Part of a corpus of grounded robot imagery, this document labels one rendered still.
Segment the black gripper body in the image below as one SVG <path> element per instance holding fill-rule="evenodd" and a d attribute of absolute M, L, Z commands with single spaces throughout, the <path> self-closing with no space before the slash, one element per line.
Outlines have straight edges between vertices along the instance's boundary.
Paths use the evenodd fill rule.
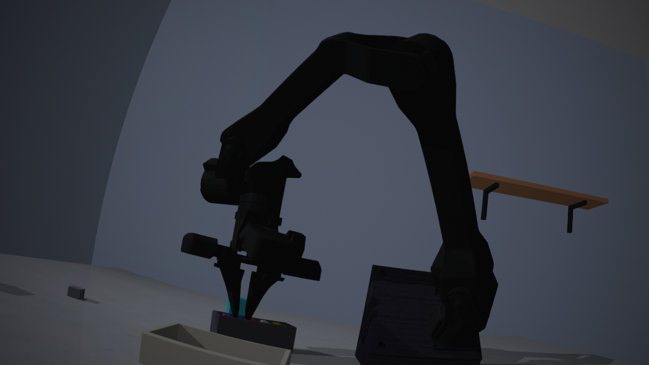
<path fill-rule="evenodd" d="M 245 217 L 246 212 L 255 213 L 255 222 L 267 225 L 269 218 L 273 218 L 279 222 L 278 226 L 282 225 L 282 218 L 280 210 L 271 206 L 258 205 L 255 203 L 240 202 L 235 215 L 236 224 L 230 247 L 219 245 L 217 238 L 203 236 L 196 233 L 187 233 L 182 239 L 181 252 L 187 254 L 197 255 L 198 257 L 211 259 L 217 257 L 217 264 L 240 269 L 240 264 L 252 264 L 257 266 L 257 272 L 268 274 L 271 276 L 281 277 L 283 275 L 299 277 L 301 279 L 320 280 L 321 267 L 318 261 L 301 258 L 300 260 L 288 259 L 285 268 L 279 268 L 274 264 L 256 263 L 248 258 L 248 254 L 240 255 L 237 251 L 245 251 L 244 249 L 236 249 L 232 247 L 233 238 L 239 226 L 242 217 Z M 243 258 L 243 259 L 242 259 Z"/>

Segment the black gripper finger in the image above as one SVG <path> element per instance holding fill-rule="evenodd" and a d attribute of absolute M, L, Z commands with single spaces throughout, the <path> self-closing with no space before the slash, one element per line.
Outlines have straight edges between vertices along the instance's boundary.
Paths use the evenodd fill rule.
<path fill-rule="evenodd" d="M 246 298 L 245 319 L 250 320 L 255 310 L 257 309 L 262 297 L 268 289 L 273 286 L 278 280 L 284 281 L 282 277 L 271 276 L 258 272 L 252 272 L 250 276 L 250 283 L 248 294 Z"/>
<path fill-rule="evenodd" d="M 230 310 L 232 311 L 232 316 L 237 317 L 237 315 L 239 314 L 238 312 L 240 305 L 241 281 L 245 270 L 236 269 L 217 263 L 214 263 L 214 266 L 220 268 L 221 270 L 221 275 L 223 276 L 227 293 L 229 295 Z"/>

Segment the teal block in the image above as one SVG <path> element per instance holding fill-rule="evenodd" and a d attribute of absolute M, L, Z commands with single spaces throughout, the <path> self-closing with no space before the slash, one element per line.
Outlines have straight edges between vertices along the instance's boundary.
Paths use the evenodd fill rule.
<path fill-rule="evenodd" d="M 245 308 L 246 308 L 245 305 L 246 305 L 246 298 L 240 298 L 240 305 L 239 305 L 239 312 L 238 312 L 239 314 L 238 315 L 245 316 Z M 230 310 L 230 302 L 229 302 L 229 300 L 227 302 L 226 313 L 232 313 L 232 311 Z"/>

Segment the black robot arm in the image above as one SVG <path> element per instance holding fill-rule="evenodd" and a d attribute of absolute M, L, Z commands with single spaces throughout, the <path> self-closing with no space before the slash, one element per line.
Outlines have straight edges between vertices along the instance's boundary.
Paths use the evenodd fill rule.
<path fill-rule="evenodd" d="M 203 163 L 201 194 L 209 203 L 248 202 L 281 211 L 286 178 L 302 175 L 285 155 L 273 162 L 257 161 L 278 146 L 292 120 L 343 74 L 387 86 L 419 135 L 443 239 L 430 268 L 435 296 L 440 294 L 443 303 L 429 316 L 431 345 L 434 350 L 473 351 L 498 283 L 489 245 L 478 228 L 456 118 L 452 51 L 436 35 L 343 32 L 321 40 L 266 101 L 221 133 L 219 158 Z M 256 263 L 279 268 L 288 259 L 302 258 L 304 234 L 280 233 L 277 220 L 269 218 L 264 225 L 255 216 L 246 212 L 242 217 L 233 248 L 244 249 Z"/>

